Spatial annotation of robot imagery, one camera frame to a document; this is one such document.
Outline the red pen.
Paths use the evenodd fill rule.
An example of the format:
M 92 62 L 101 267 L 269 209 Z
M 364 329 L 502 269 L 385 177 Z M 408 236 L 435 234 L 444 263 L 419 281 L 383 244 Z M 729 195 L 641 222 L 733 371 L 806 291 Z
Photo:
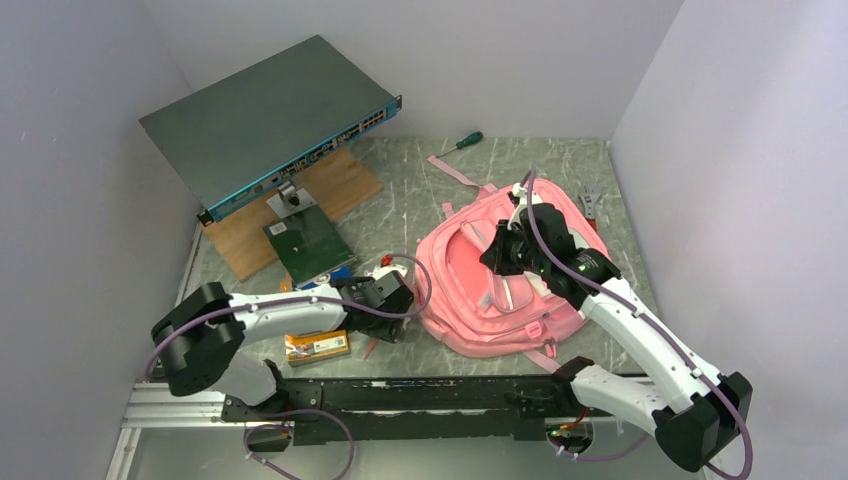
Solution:
M 375 350 L 375 348 L 377 347 L 378 344 L 379 344 L 379 340 L 377 338 L 370 339 L 367 343 L 367 346 L 366 346 L 363 354 L 362 354 L 361 359 L 363 361 L 367 361 L 370 358 L 370 356 L 373 354 L 373 351 Z

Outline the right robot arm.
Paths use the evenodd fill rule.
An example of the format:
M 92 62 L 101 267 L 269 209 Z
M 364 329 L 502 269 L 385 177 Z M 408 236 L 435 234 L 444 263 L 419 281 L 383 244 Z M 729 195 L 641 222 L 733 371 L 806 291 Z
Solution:
M 653 385 L 615 375 L 573 359 L 560 367 L 551 388 L 557 411 L 574 415 L 597 408 L 653 437 L 680 468 L 708 468 L 735 439 L 743 442 L 743 466 L 753 469 L 753 442 L 746 420 L 753 386 L 740 372 L 724 374 L 688 348 L 641 302 L 612 261 L 594 248 L 579 248 L 562 212 L 534 204 L 498 222 L 480 261 L 502 276 L 532 273 L 556 296 L 608 332 L 637 362 Z

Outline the pink backpack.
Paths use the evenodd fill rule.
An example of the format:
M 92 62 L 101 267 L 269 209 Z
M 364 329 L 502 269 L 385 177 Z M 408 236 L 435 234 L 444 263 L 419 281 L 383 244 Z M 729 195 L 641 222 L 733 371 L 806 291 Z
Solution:
M 512 218 L 512 188 L 480 185 L 477 198 L 454 208 L 445 203 L 444 221 L 420 240 L 415 253 L 424 269 L 414 274 L 423 327 L 466 357 L 524 353 L 554 371 L 557 345 L 587 322 L 532 273 L 502 277 L 480 257 L 492 244 L 496 226 Z

